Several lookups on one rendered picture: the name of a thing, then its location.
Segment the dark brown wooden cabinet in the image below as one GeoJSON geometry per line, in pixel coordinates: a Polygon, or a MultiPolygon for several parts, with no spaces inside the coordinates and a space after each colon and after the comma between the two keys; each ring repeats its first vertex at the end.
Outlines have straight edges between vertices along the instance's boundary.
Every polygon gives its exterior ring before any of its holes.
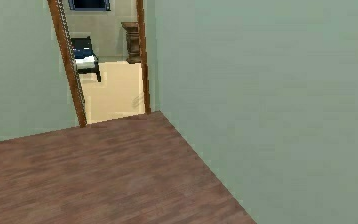
{"type": "Polygon", "coordinates": [[[126,42],[128,57],[126,61],[129,64],[140,63],[140,45],[139,45],[139,30],[137,22],[122,22],[122,27],[126,31],[126,42]]]}

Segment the black chair with white cushion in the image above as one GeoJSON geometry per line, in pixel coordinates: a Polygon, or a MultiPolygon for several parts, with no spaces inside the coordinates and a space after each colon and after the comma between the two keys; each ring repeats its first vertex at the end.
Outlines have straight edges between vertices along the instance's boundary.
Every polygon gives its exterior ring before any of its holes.
{"type": "Polygon", "coordinates": [[[97,81],[100,82],[99,59],[93,51],[91,37],[72,38],[71,42],[77,72],[79,74],[94,73],[97,81]]]}

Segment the blue framed window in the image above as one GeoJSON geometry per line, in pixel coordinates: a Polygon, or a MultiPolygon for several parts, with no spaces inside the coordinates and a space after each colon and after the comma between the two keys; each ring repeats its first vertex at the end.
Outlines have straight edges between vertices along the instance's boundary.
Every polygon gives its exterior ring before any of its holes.
{"type": "Polygon", "coordinates": [[[68,0],[69,7],[74,11],[109,11],[109,0],[68,0]]]}

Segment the brown wooden door frame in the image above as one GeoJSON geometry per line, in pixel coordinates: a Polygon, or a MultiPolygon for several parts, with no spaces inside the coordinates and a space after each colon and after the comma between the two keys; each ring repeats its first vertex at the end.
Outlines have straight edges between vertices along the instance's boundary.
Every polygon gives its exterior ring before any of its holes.
{"type": "MultiPolygon", "coordinates": [[[[54,25],[55,35],[59,44],[60,54],[69,84],[71,97],[75,107],[78,124],[81,128],[87,125],[87,118],[84,107],[84,96],[81,82],[75,66],[73,57],[72,43],[70,40],[68,25],[64,12],[62,0],[47,0],[54,25]]],[[[140,59],[143,81],[143,100],[145,113],[151,113],[151,102],[148,80],[147,50],[146,50],[146,31],[143,0],[136,0],[137,25],[139,31],[140,59]]]]}

